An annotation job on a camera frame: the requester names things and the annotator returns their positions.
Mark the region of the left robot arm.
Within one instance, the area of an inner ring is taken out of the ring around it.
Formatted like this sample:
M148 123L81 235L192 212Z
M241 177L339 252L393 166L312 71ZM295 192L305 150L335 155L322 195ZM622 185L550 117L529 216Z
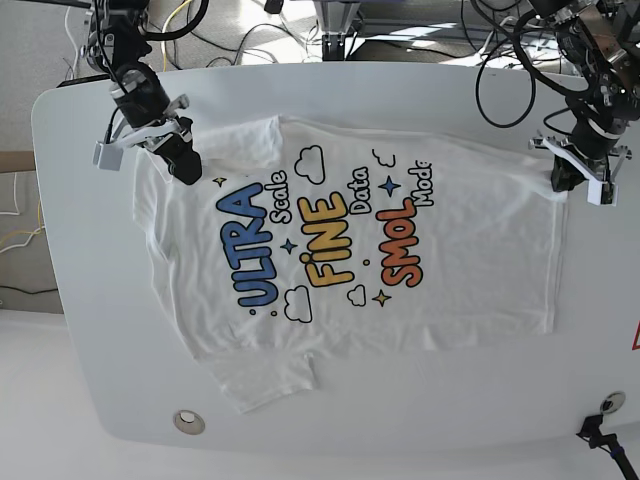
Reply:
M632 153L619 140L639 119L639 4L636 1L533 1L527 12L497 22L492 7L472 2L473 9L510 43L530 84L545 85L561 95L564 112L573 116L569 131L557 127L548 136L534 136L530 145L554 156L550 175L556 192L587 185L587 200L614 205L619 165ZM581 90L552 80L535 66L523 45L535 31L554 36L562 59L585 80Z

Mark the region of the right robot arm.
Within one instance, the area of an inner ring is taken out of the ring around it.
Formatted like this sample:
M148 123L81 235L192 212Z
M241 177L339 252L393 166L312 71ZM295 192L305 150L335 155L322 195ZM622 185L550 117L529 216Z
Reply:
M187 95L170 98L158 75L142 58L153 42L177 40L203 20L209 3L202 1L194 18L175 31L150 32L147 1L94 1L90 7L88 63L111 80L115 102L104 137L96 142L93 164L118 171L124 151L140 147L158 156L168 174L185 185L202 176L202 160L194 150L193 121L178 112L189 107Z

